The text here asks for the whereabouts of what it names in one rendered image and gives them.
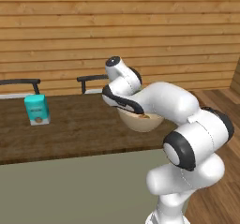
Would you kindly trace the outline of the teal and white carton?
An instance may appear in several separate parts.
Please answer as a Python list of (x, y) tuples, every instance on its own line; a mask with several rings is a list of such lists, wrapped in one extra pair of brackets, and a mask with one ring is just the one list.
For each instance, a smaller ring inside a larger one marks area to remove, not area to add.
[(51, 122), (47, 98), (44, 95), (31, 95), (24, 99), (31, 126), (48, 125)]

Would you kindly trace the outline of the beige basket bowl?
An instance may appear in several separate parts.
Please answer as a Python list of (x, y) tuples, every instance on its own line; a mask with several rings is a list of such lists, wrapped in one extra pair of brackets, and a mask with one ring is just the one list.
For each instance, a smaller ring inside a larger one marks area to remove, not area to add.
[(152, 131), (164, 121), (163, 117), (153, 113), (145, 113), (150, 116), (150, 119), (143, 119), (139, 117), (139, 114), (133, 112), (122, 109), (118, 109), (117, 111), (126, 126), (137, 132)]

